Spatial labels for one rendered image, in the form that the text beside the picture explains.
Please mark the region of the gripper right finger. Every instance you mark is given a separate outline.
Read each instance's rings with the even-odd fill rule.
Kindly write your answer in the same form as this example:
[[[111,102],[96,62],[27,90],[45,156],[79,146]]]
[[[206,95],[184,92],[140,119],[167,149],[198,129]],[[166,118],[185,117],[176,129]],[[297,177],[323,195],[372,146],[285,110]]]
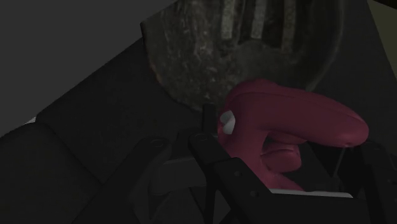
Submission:
[[[364,191],[372,224],[397,224],[397,169],[381,144],[346,151],[346,187],[353,196]]]

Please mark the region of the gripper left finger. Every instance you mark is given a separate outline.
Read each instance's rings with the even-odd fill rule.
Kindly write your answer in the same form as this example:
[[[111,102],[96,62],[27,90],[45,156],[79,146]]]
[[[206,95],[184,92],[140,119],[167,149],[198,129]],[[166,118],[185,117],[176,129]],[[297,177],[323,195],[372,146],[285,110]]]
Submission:
[[[240,159],[232,158],[217,139],[216,107],[202,107],[202,129],[188,138],[191,151],[206,178],[204,223],[213,224],[215,195],[219,191],[230,211],[220,224],[268,224],[261,212],[270,190]]]

